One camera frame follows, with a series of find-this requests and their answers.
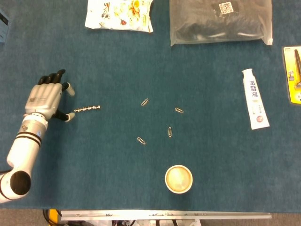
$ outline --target white toothpaste tube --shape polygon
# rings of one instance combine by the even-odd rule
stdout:
[[[251,128],[260,129],[269,127],[269,121],[265,113],[260,92],[252,69],[243,70],[246,103],[248,106]]]

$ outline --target robotic hand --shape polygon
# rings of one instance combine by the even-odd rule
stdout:
[[[65,70],[43,76],[28,97],[24,119],[9,151],[7,162],[13,169],[0,175],[0,203],[24,197],[31,187],[31,170],[48,121],[70,121],[75,113],[64,114],[57,108],[65,90],[74,96],[70,83],[60,83]]]

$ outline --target snack bag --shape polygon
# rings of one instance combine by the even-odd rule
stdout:
[[[85,27],[153,32],[152,0],[89,0]]]

